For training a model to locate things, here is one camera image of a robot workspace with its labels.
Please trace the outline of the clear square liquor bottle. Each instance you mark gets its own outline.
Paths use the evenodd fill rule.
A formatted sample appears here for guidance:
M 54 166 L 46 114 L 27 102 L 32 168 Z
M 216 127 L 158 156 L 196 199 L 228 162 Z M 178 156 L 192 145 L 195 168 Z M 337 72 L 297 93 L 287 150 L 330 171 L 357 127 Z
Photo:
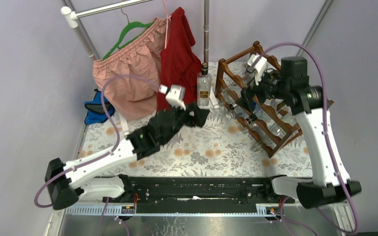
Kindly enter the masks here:
M 245 115 L 245 111 L 242 107 L 240 107 L 237 103 L 231 103 L 229 104 L 229 111 L 237 116 L 243 116 Z

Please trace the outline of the dark green wine bottle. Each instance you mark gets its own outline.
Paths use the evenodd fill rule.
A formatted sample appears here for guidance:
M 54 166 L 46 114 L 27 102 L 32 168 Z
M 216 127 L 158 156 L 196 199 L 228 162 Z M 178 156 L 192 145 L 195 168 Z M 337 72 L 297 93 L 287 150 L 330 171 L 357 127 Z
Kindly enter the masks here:
M 259 128 L 259 122 L 270 122 L 271 118 L 263 111 L 254 113 L 249 117 L 245 118 L 245 122 L 250 129 Z

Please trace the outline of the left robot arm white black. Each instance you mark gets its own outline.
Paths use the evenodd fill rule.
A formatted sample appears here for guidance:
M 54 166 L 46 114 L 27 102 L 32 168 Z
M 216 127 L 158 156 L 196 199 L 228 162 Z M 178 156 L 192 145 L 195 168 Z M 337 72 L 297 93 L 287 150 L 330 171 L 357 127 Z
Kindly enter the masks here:
M 61 210 L 78 201 L 132 198 L 132 184 L 125 175 L 102 177 L 102 173 L 121 165 L 148 157 L 167 144 L 184 126 L 203 127 L 210 113 L 195 103 L 185 110 L 172 108 L 158 112 L 147 125 L 134 130 L 115 146 L 85 158 L 62 162 L 59 158 L 49 162 L 45 175 L 45 188 L 49 192 L 54 210 Z

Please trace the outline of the small clear bottle bluish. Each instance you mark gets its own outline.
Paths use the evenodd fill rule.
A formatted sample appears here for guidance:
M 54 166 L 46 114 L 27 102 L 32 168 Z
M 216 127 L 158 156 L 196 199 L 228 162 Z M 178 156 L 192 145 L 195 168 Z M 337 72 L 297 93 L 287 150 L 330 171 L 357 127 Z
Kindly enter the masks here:
M 282 139 L 285 135 L 286 135 L 286 132 L 280 128 L 280 126 L 278 126 L 275 122 L 273 121 L 270 121 L 270 122 L 267 122 L 266 123 L 267 127 L 269 128 L 270 132 L 277 136 L 278 138 Z M 265 143 L 265 145 L 269 146 L 270 148 L 272 148 L 273 150 L 276 150 L 276 147 L 277 147 L 277 143 L 275 143 L 259 126 L 258 124 L 256 123 L 252 123 L 250 125 L 250 128 L 257 132 L 262 141 Z

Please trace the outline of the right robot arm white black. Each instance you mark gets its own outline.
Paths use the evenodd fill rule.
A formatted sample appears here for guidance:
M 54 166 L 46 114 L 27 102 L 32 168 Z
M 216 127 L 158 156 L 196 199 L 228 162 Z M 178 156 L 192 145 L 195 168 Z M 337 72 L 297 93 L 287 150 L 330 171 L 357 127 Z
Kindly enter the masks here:
M 304 208 L 316 208 L 360 193 L 360 182 L 351 180 L 336 147 L 323 88 L 309 84 L 307 60 L 285 57 L 280 70 L 271 72 L 265 70 L 267 63 L 259 54 L 250 55 L 245 74 L 249 83 L 242 88 L 240 101 L 250 111 L 254 109 L 254 97 L 261 103 L 271 99 L 285 102 L 302 130 L 313 175 L 312 181 L 274 177 L 263 188 L 263 198 L 274 203 L 284 195 L 298 200 Z

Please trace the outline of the clear bottle black gold cap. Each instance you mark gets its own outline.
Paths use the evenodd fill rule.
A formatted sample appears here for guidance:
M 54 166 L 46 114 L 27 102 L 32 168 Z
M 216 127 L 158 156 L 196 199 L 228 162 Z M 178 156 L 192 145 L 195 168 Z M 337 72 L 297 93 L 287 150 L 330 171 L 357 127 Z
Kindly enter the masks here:
M 197 105 L 199 107 L 209 106 L 211 85 L 212 77 L 209 73 L 209 65 L 207 62 L 203 62 L 201 72 L 197 74 Z

